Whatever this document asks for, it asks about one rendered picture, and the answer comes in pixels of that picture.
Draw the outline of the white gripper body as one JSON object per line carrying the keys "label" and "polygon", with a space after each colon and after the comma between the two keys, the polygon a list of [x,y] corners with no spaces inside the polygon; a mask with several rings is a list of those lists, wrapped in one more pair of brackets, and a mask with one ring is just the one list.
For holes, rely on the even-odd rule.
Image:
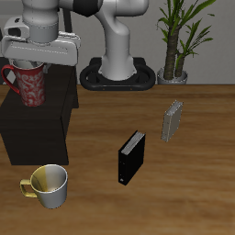
{"label": "white gripper body", "polygon": [[74,33],[59,32],[56,40],[40,46],[28,39],[4,36],[2,54],[8,59],[74,66],[78,63],[81,39]]}

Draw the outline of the red patterned mug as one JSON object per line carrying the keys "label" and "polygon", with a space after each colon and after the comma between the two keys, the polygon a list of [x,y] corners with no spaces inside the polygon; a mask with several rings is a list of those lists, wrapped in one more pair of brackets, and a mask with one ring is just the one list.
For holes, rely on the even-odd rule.
{"label": "red patterned mug", "polygon": [[[10,64],[3,66],[1,75],[6,84],[21,97],[25,106],[40,106],[46,101],[43,68],[43,62],[12,60]],[[17,86],[6,78],[6,69],[11,70],[15,75]]]}

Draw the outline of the white and yellow mug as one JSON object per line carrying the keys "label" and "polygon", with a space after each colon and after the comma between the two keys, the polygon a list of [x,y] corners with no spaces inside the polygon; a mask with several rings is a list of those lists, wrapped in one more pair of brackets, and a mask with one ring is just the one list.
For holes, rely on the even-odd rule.
{"label": "white and yellow mug", "polygon": [[29,179],[19,183],[25,197],[37,198],[45,208],[60,207],[67,197],[67,171],[57,164],[40,166]]}

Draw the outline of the dark brown desk caddy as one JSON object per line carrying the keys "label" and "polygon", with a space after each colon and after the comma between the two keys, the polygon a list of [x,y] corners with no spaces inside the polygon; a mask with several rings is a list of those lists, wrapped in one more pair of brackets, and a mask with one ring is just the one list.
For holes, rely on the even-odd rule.
{"label": "dark brown desk caddy", "polygon": [[78,107],[76,65],[44,64],[42,105],[25,106],[10,88],[0,106],[0,135],[13,165],[69,163],[65,140],[71,112]]}

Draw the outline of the green pot plant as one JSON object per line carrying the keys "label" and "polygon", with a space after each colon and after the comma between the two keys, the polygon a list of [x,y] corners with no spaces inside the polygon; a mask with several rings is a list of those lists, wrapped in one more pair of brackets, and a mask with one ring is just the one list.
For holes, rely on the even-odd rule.
{"label": "green pot plant", "polygon": [[188,74],[183,70],[185,58],[189,55],[195,56],[197,46],[212,40],[207,38],[210,26],[196,35],[201,19],[191,26],[188,25],[199,12],[216,2],[205,0],[199,4],[198,1],[185,9],[185,0],[167,0],[167,11],[161,8],[163,17],[158,20],[158,24],[162,22],[166,26],[166,29],[162,28],[162,40],[166,43],[167,50],[164,67],[157,72],[158,84],[186,84]]}

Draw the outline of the black book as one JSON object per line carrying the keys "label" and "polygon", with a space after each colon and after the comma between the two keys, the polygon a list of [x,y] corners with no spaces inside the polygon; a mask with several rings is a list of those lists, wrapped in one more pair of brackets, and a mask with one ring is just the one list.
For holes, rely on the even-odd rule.
{"label": "black book", "polygon": [[128,155],[122,152],[136,133],[137,131],[135,131],[118,150],[118,181],[123,185],[129,183],[131,178],[143,164],[145,137],[140,139]]}

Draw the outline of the grey book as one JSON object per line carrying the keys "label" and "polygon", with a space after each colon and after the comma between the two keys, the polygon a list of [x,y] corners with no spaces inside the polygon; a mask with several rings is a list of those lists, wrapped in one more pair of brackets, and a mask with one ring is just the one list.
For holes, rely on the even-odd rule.
{"label": "grey book", "polygon": [[165,142],[168,142],[179,128],[183,104],[183,102],[175,100],[164,112],[162,123],[162,140]]}

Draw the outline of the flat black base plate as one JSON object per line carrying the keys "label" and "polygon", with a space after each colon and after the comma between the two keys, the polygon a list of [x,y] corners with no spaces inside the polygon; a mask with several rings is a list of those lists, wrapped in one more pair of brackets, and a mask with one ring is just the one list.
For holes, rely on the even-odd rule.
{"label": "flat black base plate", "polygon": [[112,81],[98,72],[101,67],[101,58],[94,57],[89,65],[80,73],[81,85],[91,91],[144,91],[155,85],[155,72],[146,65],[141,57],[133,58],[137,70],[129,79]]}

